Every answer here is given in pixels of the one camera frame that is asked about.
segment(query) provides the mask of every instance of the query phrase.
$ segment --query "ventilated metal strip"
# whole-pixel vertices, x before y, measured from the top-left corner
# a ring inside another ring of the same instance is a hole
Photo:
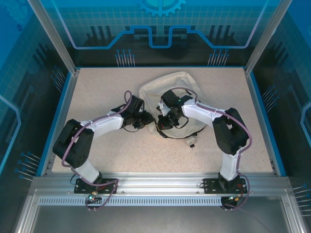
[[[87,197],[40,197],[39,205],[84,206]],[[89,206],[101,205],[107,197]],[[107,206],[221,206],[221,197],[112,197]]]

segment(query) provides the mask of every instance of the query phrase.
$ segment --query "white arm segment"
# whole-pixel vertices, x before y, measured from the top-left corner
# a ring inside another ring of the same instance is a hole
[[[185,104],[182,106],[182,110],[186,117],[192,117],[194,119],[197,119],[207,124],[210,127],[213,127],[213,121],[215,118],[222,116],[219,113],[215,113],[215,112],[198,107],[193,99],[185,102]]]
[[[90,121],[82,121],[81,125],[85,126],[89,122]],[[120,129],[122,124],[123,118],[121,115],[117,114],[91,124],[87,126],[87,129],[92,129],[94,131],[93,139],[95,139],[109,131]],[[75,171],[90,183],[93,183],[99,176],[99,171],[92,165],[89,159],[87,159],[80,167],[76,168]]]
[[[207,107],[224,112],[222,109],[216,109],[210,106]],[[185,102],[185,104],[182,106],[182,110],[186,117],[197,119],[210,127],[213,127],[213,121],[215,118],[222,116],[219,113],[200,108],[196,105],[193,99]],[[238,161],[238,154],[241,149],[242,148],[240,148],[235,155],[226,154],[223,152],[223,164],[220,169],[220,174],[228,181],[233,180],[237,176],[236,166]]]
[[[81,125],[85,126],[90,121],[91,120],[81,121]],[[94,136],[93,136],[93,140],[94,140],[95,138],[102,136],[103,134],[108,133],[112,130],[120,129],[122,124],[123,124],[123,118],[121,117],[120,114],[117,114],[115,116],[107,117],[101,121],[91,124],[87,126],[87,129],[92,129],[94,131]]]

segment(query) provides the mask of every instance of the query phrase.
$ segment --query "blue panel edge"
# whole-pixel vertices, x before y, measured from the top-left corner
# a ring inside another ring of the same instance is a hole
[[[261,98],[261,95],[260,95],[260,92],[259,92],[259,88],[258,88],[256,79],[255,79],[255,75],[254,75],[253,72],[251,72],[251,80],[252,80],[252,83],[254,85],[254,89],[255,89],[255,92],[256,92],[256,95],[257,95],[257,98],[258,98],[258,102],[259,102],[259,106],[260,106],[260,109],[261,109],[261,112],[262,112],[262,115],[263,115],[264,123],[267,126],[267,130],[268,130],[268,134],[269,134],[270,141],[271,141],[271,144],[272,144],[272,148],[273,148],[274,154],[276,156],[276,162],[277,162],[276,166],[278,166],[278,169],[280,171],[280,176],[286,176],[284,165],[283,165],[280,153],[279,153],[277,145],[276,145],[276,139],[274,138],[274,135],[273,135],[273,132],[272,132],[272,128],[271,128],[271,125],[270,125],[270,122],[269,122],[269,119],[268,119],[268,115],[267,115],[267,112],[266,112],[266,110],[264,108],[264,105],[263,105],[263,102],[262,102],[262,98]]]
[[[53,118],[53,122],[52,122],[52,125],[51,125],[51,128],[50,128],[50,132],[49,132],[49,135],[48,135],[48,138],[47,138],[47,142],[45,143],[44,150],[43,150],[43,153],[42,153],[42,156],[41,156],[41,160],[40,160],[40,163],[39,163],[39,167],[38,167],[38,170],[37,170],[35,176],[40,176],[40,174],[41,174],[41,172],[43,170],[43,167],[44,167],[45,160],[47,159],[48,150],[49,150],[49,147],[50,147],[50,144],[51,144],[51,141],[52,141],[52,136],[53,136],[53,133],[54,133],[54,130],[55,130],[55,127],[56,127],[57,120],[59,118],[60,110],[61,110],[63,102],[64,102],[65,94],[67,92],[67,88],[68,88],[70,79],[71,79],[71,73],[68,72],[68,75],[67,75],[67,78],[66,78],[66,81],[65,81],[65,84],[64,84],[64,88],[63,88],[62,94],[61,94],[61,96],[59,98],[59,102],[58,102],[58,105],[57,105],[57,108],[56,108],[56,112],[55,112],[55,115],[54,115],[54,118]]]

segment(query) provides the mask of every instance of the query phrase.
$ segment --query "glass panel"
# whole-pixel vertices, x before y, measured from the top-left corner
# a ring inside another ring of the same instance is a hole
[[[44,0],[77,66],[244,66],[278,0]]]
[[[293,0],[254,68],[285,170],[311,185],[311,2]]]
[[[0,22],[0,231],[13,232],[68,71],[27,1],[0,1]]]

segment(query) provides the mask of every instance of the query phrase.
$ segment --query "vertical metal post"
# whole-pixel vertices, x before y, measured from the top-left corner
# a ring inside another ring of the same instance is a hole
[[[250,74],[252,72],[253,68],[255,67],[255,64],[257,63],[258,59],[260,58],[261,54],[263,53],[264,49],[269,43],[272,35],[274,34],[280,21],[285,15],[291,2],[292,0],[280,0],[280,3],[278,4],[276,10],[274,11],[266,29],[262,33],[262,36],[259,39],[259,42],[257,43],[251,57],[249,58],[246,64],[246,67],[245,67],[246,74]]]
[[[54,47],[56,48],[56,51],[58,52],[60,58],[63,60],[66,68],[71,74],[74,75],[76,72],[76,66],[74,65],[62,39],[60,38],[56,28],[54,27],[41,1],[40,0],[27,0],[27,1],[30,4],[31,8],[33,9],[37,18],[39,19],[48,37],[52,41]]]

